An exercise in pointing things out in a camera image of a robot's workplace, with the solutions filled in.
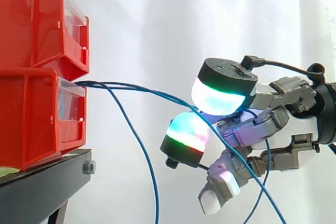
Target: metal bolt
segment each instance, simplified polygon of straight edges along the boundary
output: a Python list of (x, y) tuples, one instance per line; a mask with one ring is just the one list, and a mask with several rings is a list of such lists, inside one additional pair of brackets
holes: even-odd
[(86, 160), (83, 163), (83, 174), (94, 174), (96, 172), (96, 161)]

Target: wire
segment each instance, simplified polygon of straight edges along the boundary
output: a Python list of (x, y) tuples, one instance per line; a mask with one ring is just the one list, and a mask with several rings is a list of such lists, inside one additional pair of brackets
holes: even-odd
[[(89, 87), (92, 87), (89, 83), (98, 83), (98, 82), (94, 82), (94, 81), (84, 81), (84, 82), (77, 82), (76, 84), (80, 85), (80, 86), (85, 86), (86, 84), (88, 84)], [(210, 129), (215, 133), (215, 135), (220, 139), (220, 141), (226, 146), (227, 149), (229, 149), (234, 155), (236, 155), (240, 161), (246, 166), (246, 169), (251, 173), (252, 177), (254, 178), (254, 180), (258, 183), (258, 185), (261, 187), (261, 189), (263, 190), (263, 192), (266, 194), (267, 198), (269, 199), (270, 203), (272, 204), (274, 210), (276, 211), (276, 213), (278, 214), (279, 218), (281, 219), (282, 223), (286, 223), (282, 213), (280, 212), (279, 208), (277, 207), (277, 205), (275, 204), (274, 200), (272, 199), (271, 195), (269, 194), (269, 192), (266, 190), (266, 188), (264, 187), (264, 185), (261, 183), (260, 179), (257, 177), (257, 175), (254, 173), (254, 171), (252, 170), (252, 168), (248, 165), (248, 163), (246, 162), (246, 160), (239, 154), (238, 151), (236, 151), (234, 148), (232, 148), (223, 138), (222, 136), (219, 134), (219, 132), (198, 112), (198, 110), (195, 108), (195, 106), (191, 106), (190, 104), (188, 104), (187, 102), (183, 101), (180, 98), (177, 98), (173, 95), (164, 93), (164, 92), (160, 92), (160, 91), (155, 91), (155, 90), (150, 90), (147, 88), (144, 88), (142, 86), (138, 86), (138, 85), (133, 85), (133, 84), (129, 84), (129, 83), (122, 83), (122, 82), (101, 82), (102, 84), (114, 84), (114, 85), (120, 85), (120, 86), (126, 86), (126, 87), (132, 87), (132, 88), (137, 88), (136, 91), (144, 91), (144, 92), (149, 92), (155, 95), (158, 95), (162, 98), (165, 98), (167, 100), (170, 100), (174, 103), (183, 105), (185, 107), (190, 108), (192, 111), (194, 111), (209, 127)]]
[(209, 167), (202, 165), (202, 164), (198, 164), (198, 167), (203, 169), (203, 170), (209, 170)]
[[(246, 111), (247, 113), (250, 113), (255, 118), (258, 117), (258, 115), (251, 110), (244, 110), (244, 111)], [(267, 178), (268, 178), (268, 175), (269, 175), (269, 172), (270, 172), (270, 167), (271, 167), (271, 148), (269, 146), (269, 142), (268, 142), (267, 138), (265, 139), (265, 142), (266, 142), (266, 147), (267, 147), (267, 151), (268, 151), (268, 165), (267, 165), (267, 170), (266, 170), (266, 176), (265, 176), (264, 182), (262, 183), (264, 186), (266, 185), (266, 181), (267, 181)], [(252, 217), (252, 215), (256, 211), (262, 195), (263, 195), (263, 191), (261, 190), (260, 193), (259, 193), (259, 196), (257, 198), (257, 201), (254, 204), (254, 206), (252, 208), (252, 211), (250, 212), (250, 214), (247, 216), (246, 220), (244, 221), (244, 224), (246, 224), (250, 220), (250, 218)]]
[(300, 74), (304, 74), (305, 76), (309, 76), (309, 77), (321, 77), (324, 75), (324, 71), (319, 72), (319, 73), (315, 73), (315, 72), (309, 72), (309, 71), (305, 71), (303, 69), (300, 68), (296, 68), (294, 66), (282, 63), (282, 62), (277, 62), (277, 61), (272, 61), (272, 60), (266, 60), (264, 62), (264, 65), (269, 65), (269, 66), (275, 66), (275, 67), (281, 67), (281, 68), (285, 68)]
[(130, 127), (133, 135), (135, 136), (135, 138), (138, 140), (138, 143), (141, 147), (141, 150), (146, 158), (150, 173), (151, 173), (151, 177), (152, 177), (152, 183), (153, 183), (153, 187), (154, 187), (154, 194), (155, 194), (155, 206), (156, 206), (156, 211), (155, 211), (155, 224), (159, 224), (159, 213), (160, 213), (160, 204), (159, 204), (159, 190), (157, 189), (158, 185), (156, 183), (156, 178), (155, 178), (155, 174), (154, 174), (154, 168), (152, 165), (152, 162), (149, 158), (148, 152), (144, 146), (144, 144), (142, 143), (139, 135), (137, 134), (136, 130), (134, 129), (130, 119), (128, 118), (125, 109), (123, 108), (122, 104), (120, 103), (119, 99), (117, 98), (117, 96), (113, 93), (112, 89), (109, 88), (107, 85), (101, 83), (101, 82), (95, 82), (96, 84), (100, 85), (101, 87), (104, 87), (114, 98), (115, 102), (117, 103), (121, 113), (123, 114), (128, 126)]

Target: black cable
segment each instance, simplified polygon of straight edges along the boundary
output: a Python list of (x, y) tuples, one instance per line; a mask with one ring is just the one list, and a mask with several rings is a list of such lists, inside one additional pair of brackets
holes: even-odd
[(288, 69), (288, 70), (291, 70), (291, 71), (294, 71), (294, 72), (297, 72), (297, 73), (300, 73), (300, 74), (304, 74), (305, 76), (308, 76), (308, 77), (321, 77), (321, 76), (324, 75), (324, 71), (318, 72), (318, 73), (309, 72), (309, 71), (305, 71), (303, 69), (296, 68), (294, 66), (291, 66), (291, 65), (288, 65), (288, 64), (285, 64), (285, 63), (282, 63), (282, 62), (277, 62), (277, 61), (272, 61), (272, 60), (266, 60), (264, 62), (264, 65), (285, 68), (285, 69)]
[(329, 146), (330, 150), (331, 150), (332, 152), (334, 152), (334, 154), (336, 154), (336, 146), (333, 145), (333, 144), (329, 144), (328, 146)]
[(209, 170), (209, 167), (202, 165), (202, 164), (198, 164), (198, 167), (203, 169), (203, 170)]

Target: white fingertip pad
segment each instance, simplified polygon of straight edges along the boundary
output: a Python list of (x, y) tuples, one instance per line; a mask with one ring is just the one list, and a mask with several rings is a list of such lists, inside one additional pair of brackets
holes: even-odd
[(212, 190), (205, 191), (202, 194), (199, 202), (201, 203), (203, 212), (206, 215), (215, 214), (220, 210), (220, 204), (218, 198), (215, 192)]
[(232, 196), (238, 195), (240, 193), (240, 188), (233, 174), (228, 170), (220, 174), (220, 177), (225, 181)]

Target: green led light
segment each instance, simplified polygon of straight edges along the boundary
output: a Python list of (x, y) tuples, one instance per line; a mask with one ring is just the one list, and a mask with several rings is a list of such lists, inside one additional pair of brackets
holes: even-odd
[(191, 96), (195, 105), (210, 115), (231, 115), (244, 102), (245, 96), (212, 89), (197, 78)]
[(194, 112), (178, 115), (166, 134), (176, 141), (203, 152), (209, 138), (208, 125)]

